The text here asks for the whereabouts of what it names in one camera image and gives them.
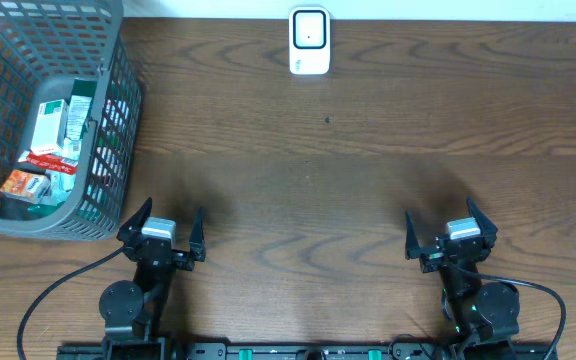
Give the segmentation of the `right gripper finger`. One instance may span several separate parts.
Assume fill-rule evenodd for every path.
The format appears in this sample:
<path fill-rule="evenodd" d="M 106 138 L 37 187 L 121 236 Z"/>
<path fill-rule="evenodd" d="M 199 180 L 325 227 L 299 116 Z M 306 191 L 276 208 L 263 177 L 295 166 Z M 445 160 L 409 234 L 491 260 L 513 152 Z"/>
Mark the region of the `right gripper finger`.
<path fill-rule="evenodd" d="M 408 211 L 405 212 L 406 238 L 405 238 L 405 258 L 407 260 L 416 259 L 420 255 L 420 246 L 416 235 L 412 218 Z"/>
<path fill-rule="evenodd" d="M 470 197 L 466 200 L 469 215 L 473 217 L 481 230 L 481 236 L 487 248 L 493 248 L 497 239 L 497 226 L 479 209 Z"/>

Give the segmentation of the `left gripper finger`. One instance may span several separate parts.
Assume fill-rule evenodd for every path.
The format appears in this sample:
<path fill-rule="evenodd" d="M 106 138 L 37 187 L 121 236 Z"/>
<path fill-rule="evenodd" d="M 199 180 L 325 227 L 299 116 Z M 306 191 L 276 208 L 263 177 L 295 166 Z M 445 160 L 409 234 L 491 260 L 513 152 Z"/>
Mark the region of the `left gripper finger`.
<path fill-rule="evenodd" d="M 139 210 L 120 226 L 117 239 L 124 245 L 137 244 L 142 237 L 142 228 L 150 217 L 151 210 L 152 198 L 149 197 Z"/>
<path fill-rule="evenodd" d="M 189 236 L 190 253 L 193 259 L 198 262 L 204 262 L 206 258 L 203 219 L 203 209 L 199 208 Z"/>

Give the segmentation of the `red stick sachet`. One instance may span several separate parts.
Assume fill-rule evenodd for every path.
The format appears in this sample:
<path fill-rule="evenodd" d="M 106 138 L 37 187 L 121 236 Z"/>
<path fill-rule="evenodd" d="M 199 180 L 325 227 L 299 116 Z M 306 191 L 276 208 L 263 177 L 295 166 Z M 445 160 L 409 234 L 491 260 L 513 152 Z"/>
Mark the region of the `red stick sachet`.
<path fill-rule="evenodd" d="M 19 157 L 20 163 L 30 163 L 44 170 L 56 171 L 67 175 L 75 175 L 78 162 L 69 158 L 53 154 L 38 155 L 24 151 Z"/>

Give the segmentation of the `orange small box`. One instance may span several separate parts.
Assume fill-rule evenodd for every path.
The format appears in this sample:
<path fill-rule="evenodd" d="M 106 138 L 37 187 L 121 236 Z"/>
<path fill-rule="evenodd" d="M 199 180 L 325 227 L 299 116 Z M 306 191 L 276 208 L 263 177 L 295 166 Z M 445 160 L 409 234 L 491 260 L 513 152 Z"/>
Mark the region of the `orange small box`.
<path fill-rule="evenodd" d="M 37 204 L 49 188 L 47 176 L 15 169 L 0 187 L 0 192 L 12 199 Z"/>

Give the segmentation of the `teal snack packet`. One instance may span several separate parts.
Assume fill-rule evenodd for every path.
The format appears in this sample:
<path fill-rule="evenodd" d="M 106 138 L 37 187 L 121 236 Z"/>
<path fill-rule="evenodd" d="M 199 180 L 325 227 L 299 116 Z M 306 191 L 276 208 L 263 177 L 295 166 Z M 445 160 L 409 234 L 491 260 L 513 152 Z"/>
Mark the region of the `teal snack packet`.
<path fill-rule="evenodd" d="M 64 147 L 61 157 L 70 165 L 77 166 L 80 158 L 81 142 L 79 140 L 64 139 Z M 60 206 L 71 194 L 75 185 L 75 175 L 69 175 L 59 171 L 47 170 L 46 175 L 51 180 L 48 193 L 40 200 L 43 205 Z"/>

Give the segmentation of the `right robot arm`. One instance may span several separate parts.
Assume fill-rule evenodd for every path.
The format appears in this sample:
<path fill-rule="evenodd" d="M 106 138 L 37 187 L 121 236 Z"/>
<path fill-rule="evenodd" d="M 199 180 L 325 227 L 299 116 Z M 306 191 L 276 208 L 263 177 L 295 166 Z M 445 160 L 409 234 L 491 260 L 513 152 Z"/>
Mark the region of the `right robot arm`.
<path fill-rule="evenodd" d="M 477 270 L 491 254 L 498 228 L 472 199 L 467 208 L 467 218 L 448 222 L 446 232 L 425 247 L 412 218 L 406 217 L 405 257 L 417 259 L 424 273 L 440 274 L 444 313 L 457 328 L 456 338 L 442 354 L 454 359 L 481 356 L 482 345 L 508 341 L 519 332 L 517 288 L 500 280 L 484 283 Z"/>

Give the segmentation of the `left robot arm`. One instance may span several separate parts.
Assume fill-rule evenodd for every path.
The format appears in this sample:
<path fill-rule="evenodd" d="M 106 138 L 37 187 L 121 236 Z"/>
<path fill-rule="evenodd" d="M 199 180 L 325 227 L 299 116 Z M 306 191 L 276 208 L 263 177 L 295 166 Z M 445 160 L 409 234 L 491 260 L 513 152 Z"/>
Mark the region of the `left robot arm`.
<path fill-rule="evenodd" d="M 151 215 L 152 200 L 119 228 L 122 253 L 136 264 L 132 280 L 109 285 L 99 301 L 105 321 L 102 357 L 106 360 L 171 360 L 184 357 L 183 346 L 159 333 L 160 319 L 178 270 L 191 271 L 206 258 L 203 219 L 198 210 L 189 248 L 175 247 L 176 223 Z"/>

